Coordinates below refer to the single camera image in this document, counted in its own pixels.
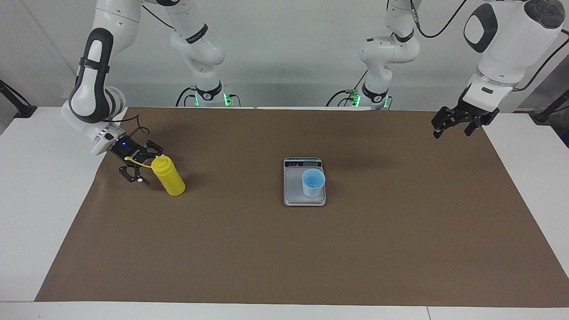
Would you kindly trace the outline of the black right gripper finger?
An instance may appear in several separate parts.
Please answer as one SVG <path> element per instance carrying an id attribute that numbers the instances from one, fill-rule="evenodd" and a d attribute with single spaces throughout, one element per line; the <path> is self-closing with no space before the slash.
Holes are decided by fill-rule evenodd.
<path id="1" fill-rule="evenodd" d="M 119 168 L 119 173 L 130 183 L 140 182 L 150 185 L 151 182 L 142 176 L 139 165 L 124 165 Z"/>
<path id="2" fill-rule="evenodd" d="M 148 140 L 144 147 L 141 148 L 141 156 L 162 156 L 164 148 Z"/>

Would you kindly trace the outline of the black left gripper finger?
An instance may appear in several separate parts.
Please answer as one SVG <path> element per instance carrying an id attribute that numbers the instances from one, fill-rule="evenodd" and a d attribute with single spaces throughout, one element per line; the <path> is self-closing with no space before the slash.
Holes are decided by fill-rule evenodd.
<path id="1" fill-rule="evenodd" d="M 457 108 L 442 107 L 431 120 L 433 136 L 439 139 L 446 129 L 461 123 L 462 111 Z"/>
<path id="2" fill-rule="evenodd" d="M 471 136 L 478 128 L 486 125 L 488 117 L 473 117 L 467 127 L 464 129 L 466 136 Z"/>

